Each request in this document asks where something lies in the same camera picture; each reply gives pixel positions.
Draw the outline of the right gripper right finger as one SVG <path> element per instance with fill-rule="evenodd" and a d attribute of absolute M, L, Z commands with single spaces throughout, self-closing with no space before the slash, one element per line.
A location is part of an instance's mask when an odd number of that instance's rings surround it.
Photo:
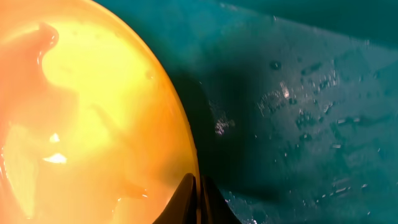
<path fill-rule="evenodd" d="M 201 177 L 201 224 L 241 224 L 210 177 Z"/>

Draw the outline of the yellow-green plastic plate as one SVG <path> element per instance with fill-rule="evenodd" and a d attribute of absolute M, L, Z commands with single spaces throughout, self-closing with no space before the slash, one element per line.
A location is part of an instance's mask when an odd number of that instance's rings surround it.
<path fill-rule="evenodd" d="M 1 2 L 1 222 L 154 223 L 198 174 L 145 42 L 94 1 Z"/>

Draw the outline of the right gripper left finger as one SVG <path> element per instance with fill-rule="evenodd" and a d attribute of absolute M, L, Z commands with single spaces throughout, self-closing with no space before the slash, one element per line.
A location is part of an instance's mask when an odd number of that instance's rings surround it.
<path fill-rule="evenodd" d="M 164 211 L 153 224 L 196 224 L 197 185 L 195 176 L 185 174 Z"/>

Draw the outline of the teal plastic serving tray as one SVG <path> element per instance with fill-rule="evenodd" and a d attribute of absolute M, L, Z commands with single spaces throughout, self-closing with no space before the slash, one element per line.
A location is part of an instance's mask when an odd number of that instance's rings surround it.
<path fill-rule="evenodd" d="M 107 1 L 243 223 L 397 222 L 397 2 Z"/>

